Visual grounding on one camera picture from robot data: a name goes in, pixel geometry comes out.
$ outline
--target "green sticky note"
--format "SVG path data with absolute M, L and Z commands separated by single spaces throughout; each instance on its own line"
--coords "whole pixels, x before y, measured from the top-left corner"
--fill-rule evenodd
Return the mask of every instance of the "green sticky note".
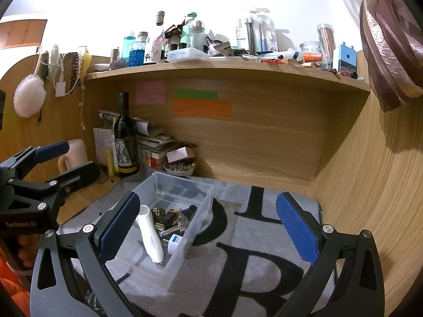
M 197 89 L 177 89 L 176 97 L 185 97 L 190 99 L 218 99 L 217 92 Z

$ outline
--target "plastic bin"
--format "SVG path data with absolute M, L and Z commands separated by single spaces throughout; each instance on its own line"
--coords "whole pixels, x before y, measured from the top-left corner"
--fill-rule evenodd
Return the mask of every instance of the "plastic bin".
M 168 61 L 171 63 L 193 60 L 207 60 L 209 55 L 196 48 L 185 48 L 179 50 L 168 51 Z
M 159 171 L 154 172 L 133 191 L 138 194 L 141 204 L 169 209 L 186 209 L 197 206 L 197 212 L 191 220 L 173 255 L 163 246 L 162 264 L 154 264 L 142 245 L 141 232 L 136 222 L 132 225 L 115 260 L 125 263 L 133 269 L 132 275 L 142 281 L 167 291 L 172 284 L 183 259 L 192 245 L 211 208 L 213 186 L 179 178 Z

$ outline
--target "mug handle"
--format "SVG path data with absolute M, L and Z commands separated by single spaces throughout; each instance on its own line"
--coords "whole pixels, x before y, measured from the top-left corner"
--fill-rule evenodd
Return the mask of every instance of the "mug handle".
M 63 173 L 64 171 L 68 170 L 66 166 L 66 160 L 68 159 L 67 155 L 61 155 L 57 161 L 59 166 L 59 172 Z

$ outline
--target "cabinet door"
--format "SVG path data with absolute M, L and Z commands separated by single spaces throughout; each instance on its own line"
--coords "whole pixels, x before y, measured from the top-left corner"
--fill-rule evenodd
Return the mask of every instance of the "cabinet door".
M 47 20 L 17 20 L 0 23 L 0 49 L 39 46 Z

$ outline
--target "metal bolt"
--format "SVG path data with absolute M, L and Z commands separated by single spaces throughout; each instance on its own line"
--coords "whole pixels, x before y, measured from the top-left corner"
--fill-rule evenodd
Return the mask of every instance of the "metal bolt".
M 54 234 L 54 230 L 47 230 L 45 233 L 44 233 L 44 236 L 46 236 L 47 238 L 48 237 L 52 237 L 53 236 L 53 234 Z
M 90 233 L 93 230 L 94 230 L 93 224 L 87 224 L 82 228 L 82 231 L 85 232 L 85 233 Z
M 373 237 L 372 233 L 368 230 L 363 230 L 363 236 L 366 237 L 366 238 L 372 238 Z
M 327 234 L 331 234 L 334 231 L 334 228 L 330 224 L 324 224 L 323 231 Z

